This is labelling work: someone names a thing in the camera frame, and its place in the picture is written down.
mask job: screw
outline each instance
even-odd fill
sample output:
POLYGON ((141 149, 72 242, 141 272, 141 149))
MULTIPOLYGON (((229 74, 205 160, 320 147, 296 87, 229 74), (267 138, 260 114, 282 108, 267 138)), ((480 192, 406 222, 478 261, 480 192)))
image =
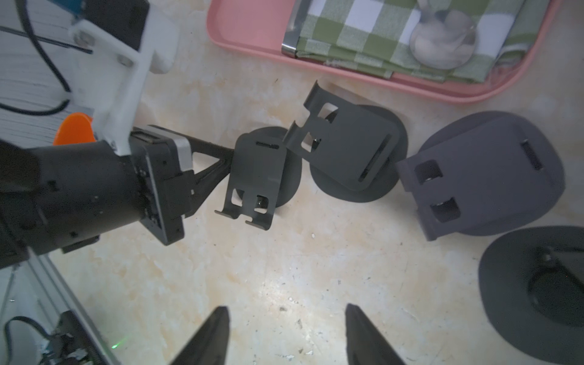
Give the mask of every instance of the screw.
POLYGON ((134 61, 122 54, 117 55, 117 61, 126 67, 132 67, 134 65, 134 61))
POLYGON ((76 33, 73 41, 80 47, 92 47, 95 45, 95 38, 85 32, 76 33))

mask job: round base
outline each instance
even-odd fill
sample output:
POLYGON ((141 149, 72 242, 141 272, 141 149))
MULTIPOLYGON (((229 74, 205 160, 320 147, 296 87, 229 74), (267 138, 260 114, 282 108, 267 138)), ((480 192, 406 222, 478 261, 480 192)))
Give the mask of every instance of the round base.
MULTIPOLYGON (((355 192, 334 181, 316 167, 312 165, 310 166, 312 179, 323 192, 337 199, 354 203, 367 203, 369 201, 377 200, 389 193, 399 180, 398 172, 395 169, 395 163, 403 160, 408 153, 408 133, 405 130, 404 124, 395 114, 379 106, 361 105, 361 107, 394 122, 398 126, 400 133, 398 144, 395 146, 383 167, 379 170, 377 176, 375 176, 371 182, 371 185, 365 190, 355 192)), ((327 119, 333 118, 334 116, 335 112, 331 113, 327 119)))
MULTIPOLYGON (((250 134, 261 133, 269 137, 283 139, 286 132, 288 131, 282 127, 264 127, 253 130, 250 134)), ((288 150, 286 152, 286 161, 284 162, 284 171, 282 172, 282 181, 280 183, 276 207, 281 207, 292 199, 300 186, 300 177, 302 177, 302 158, 288 150)), ((242 198, 243 191, 237 190, 237 195, 242 198)), ((267 203, 260 201, 258 207, 267 208, 267 203)))
MULTIPOLYGON (((434 133, 426 142, 420 147, 420 151, 426 150, 430 147, 434 147, 437 144, 445 142, 459 134, 468 132, 478 126, 487 123, 493 119, 500 117, 510 117, 510 118, 521 118, 515 114, 500 111, 488 111, 479 112, 465 116, 457 121, 450 123, 438 132, 434 133)), ((545 213, 547 213, 555 205, 557 199, 549 202, 548 204, 537 207, 536 209, 521 214, 516 214, 511 217, 506 217, 504 220, 498 220, 489 222, 485 225, 474 227, 468 230, 460 231, 460 233, 467 234, 470 236, 490 236, 494 234, 500 234, 503 232, 508 232, 515 230, 523 225, 526 225, 534 220, 538 219, 545 213)))
POLYGON ((478 269, 485 313, 520 351, 552 363, 584 364, 584 293, 563 270, 542 265, 545 246, 584 250, 584 228, 526 228, 495 240, 478 269))

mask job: marble countertop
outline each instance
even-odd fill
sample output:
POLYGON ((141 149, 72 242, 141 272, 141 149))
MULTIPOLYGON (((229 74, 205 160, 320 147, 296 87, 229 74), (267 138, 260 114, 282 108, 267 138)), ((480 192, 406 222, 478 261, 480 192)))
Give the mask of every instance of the marble countertop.
MULTIPOLYGON (((210 0, 153 0, 180 27, 174 68, 147 79, 137 120, 233 147, 262 126, 288 127, 323 74, 215 46, 210 0)), ((584 224, 584 4, 566 1, 526 75, 466 106, 327 77, 394 111, 408 155, 437 130, 483 110, 535 123, 563 160, 566 190, 531 225, 584 224)), ((195 165, 204 159, 194 157, 195 165)), ((346 364, 347 303, 363 309, 408 364, 537 364, 489 324, 478 262, 495 237, 451 234, 427 242, 401 183, 356 204, 320 191, 308 164, 269 231, 214 213, 227 179, 185 220, 186 236, 160 244, 135 223, 52 260, 124 365, 169 363, 218 305, 231 316, 228 364, 346 364)))

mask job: dish towel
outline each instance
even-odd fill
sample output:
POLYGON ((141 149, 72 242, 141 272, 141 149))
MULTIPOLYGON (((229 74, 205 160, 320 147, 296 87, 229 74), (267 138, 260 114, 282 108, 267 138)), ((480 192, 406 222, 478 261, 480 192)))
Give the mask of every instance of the dish towel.
POLYGON ((435 81, 483 82, 502 50, 512 52, 505 59, 513 62, 529 49, 548 3, 431 0, 435 11, 457 9, 477 24, 477 46, 469 62, 438 70, 420 64, 409 49, 409 38, 420 20, 416 0, 312 0, 296 55, 384 78, 395 71, 435 81))

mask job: metal spoon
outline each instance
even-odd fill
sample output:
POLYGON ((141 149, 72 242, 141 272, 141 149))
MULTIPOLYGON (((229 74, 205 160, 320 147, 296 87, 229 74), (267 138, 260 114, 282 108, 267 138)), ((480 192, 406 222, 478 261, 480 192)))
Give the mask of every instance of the metal spoon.
POLYGON ((409 49, 421 64, 452 69, 465 64, 477 42, 477 26, 458 10, 432 11, 428 0, 418 0, 422 15, 413 29, 409 49))

